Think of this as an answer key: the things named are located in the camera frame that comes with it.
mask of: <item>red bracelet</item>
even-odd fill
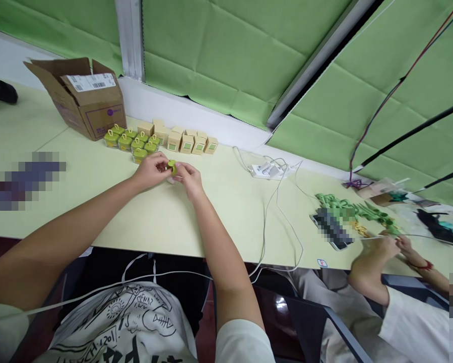
[[[418,269],[418,270],[426,270],[426,271],[431,271],[433,269],[433,264],[431,262],[429,262],[428,260],[425,260],[427,265],[425,267],[418,267],[418,266],[414,266],[411,262],[408,261],[408,265],[410,266],[413,266],[415,269]]]

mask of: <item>green curtain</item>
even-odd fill
[[[143,0],[146,83],[266,129],[350,0]]]
[[[65,58],[123,74],[113,0],[0,0],[0,31]]]
[[[375,18],[390,2],[371,17]],[[377,107],[453,9],[453,0],[396,1],[353,41],[268,143],[343,170]],[[387,102],[354,167],[397,137],[453,106],[453,24]],[[360,174],[421,189],[453,172],[453,114],[390,149]],[[453,205],[453,179],[420,193]]]

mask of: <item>power strip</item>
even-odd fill
[[[276,165],[270,166],[269,168],[262,171],[264,166],[255,165],[253,164],[250,167],[250,174],[251,176],[258,178],[258,179],[269,179],[269,180],[282,180],[284,171],[277,167]],[[288,167],[287,171],[285,172],[285,176],[283,179],[288,178],[289,175],[293,174],[295,169],[292,167]]]

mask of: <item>white sleeve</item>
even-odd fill
[[[248,320],[231,320],[216,338],[216,363],[275,362],[267,334]]]
[[[449,360],[447,311],[389,286],[389,306],[379,336],[413,363]]]
[[[0,317],[22,313],[18,308],[0,304]],[[0,320],[0,363],[9,362],[28,330],[28,317],[19,315]]]

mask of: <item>red cable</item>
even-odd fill
[[[416,58],[416,60],[414,61],[413,65],[411,66],[411,68],[409,68],[408,72],[406,73],[406,75],[404,77],[401,77],[398,85],[395,87],[394,91],[391,92],[391,94],[389,95],[389,97],[387,97],[384,102],[381,104],[381,106],[379,107],[379,110],[377,111],[376,114],[379,114],[379,112],[382,110],[382,108],[384,107],[384,105],[387,103],[387,101],[394,95],[394,93],[398,90],[399,86],[401,86],[401,84],[404,82],[404,80],[409,76],[409,74],[411,73],[411,71],[413,70],[413,68],[415,67],[415,65],[419,62],[419,60],[422,58],[422,56],[425,54],[425,52],[427,51],[427,49],[429,48],[431,42],[437,37],[437,35],[440,33],[440,31],[443,29],[443,27],[446,25],[446,23],[448,22],[448,20],[452,17],[453,15],[453,11],[448,15],[448,17],[446,18],[446,20],[443,22],[443,24],[440,26],[440,28],[437,30],[437,32],[433,35],[433,37],[429,40],[428,44],[424,47],[423,51],[421,52],[421,54],[419,54],[419,56]],[[357,150],[357,148],[359,147],[359,145],[361,144],[362,140],[364,140],[364,138],[366,137],[367,135],[367,131],[369,130],[369,125],[367,125],[366,129],[364,130],[364,134],[362,135],[362,137],[359,139],[359,141],[357,142],[355,148],[354,148],[354,152],[353,152],[353,156],[355,155],[355,152]],[[352,163],[354,161],[354,157],[351,158],[350,160],[350,163],[349,163],[349,168],[350,168],[350,178],[349,178],[349,182],[352,182]]]

